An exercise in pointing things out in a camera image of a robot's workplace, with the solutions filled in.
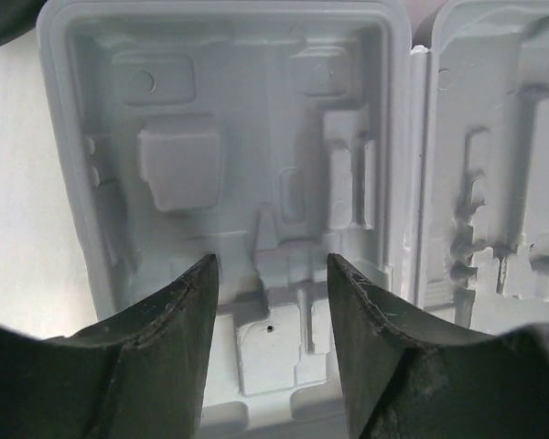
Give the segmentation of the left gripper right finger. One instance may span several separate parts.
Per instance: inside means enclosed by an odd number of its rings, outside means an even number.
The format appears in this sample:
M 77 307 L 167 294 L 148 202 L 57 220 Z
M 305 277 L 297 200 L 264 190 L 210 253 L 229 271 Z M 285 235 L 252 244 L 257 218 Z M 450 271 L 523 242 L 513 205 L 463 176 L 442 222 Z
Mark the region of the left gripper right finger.
M 549 438 L 549 324 L 487 335 L 327 264 L 350 437 Z

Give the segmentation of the grey plastic tool case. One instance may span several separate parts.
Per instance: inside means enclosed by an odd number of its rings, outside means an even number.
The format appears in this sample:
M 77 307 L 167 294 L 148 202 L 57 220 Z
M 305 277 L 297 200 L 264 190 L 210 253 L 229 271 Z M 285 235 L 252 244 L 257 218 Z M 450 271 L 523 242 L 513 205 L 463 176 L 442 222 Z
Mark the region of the grey plastic tool case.
M 220 264 L 201 438 L 345 438 L 338 253 L 434 316 L 549 323 L 549 1 L 49 1 L 97 316 Z

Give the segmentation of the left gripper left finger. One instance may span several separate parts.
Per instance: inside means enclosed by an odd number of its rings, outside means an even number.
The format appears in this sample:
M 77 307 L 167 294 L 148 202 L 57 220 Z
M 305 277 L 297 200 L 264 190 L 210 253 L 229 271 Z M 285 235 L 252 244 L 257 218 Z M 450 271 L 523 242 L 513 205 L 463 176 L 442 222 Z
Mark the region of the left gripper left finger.
M 0 327 L 0 438 L 192 438 L 199 429 L 219 265 L 71 337 Z

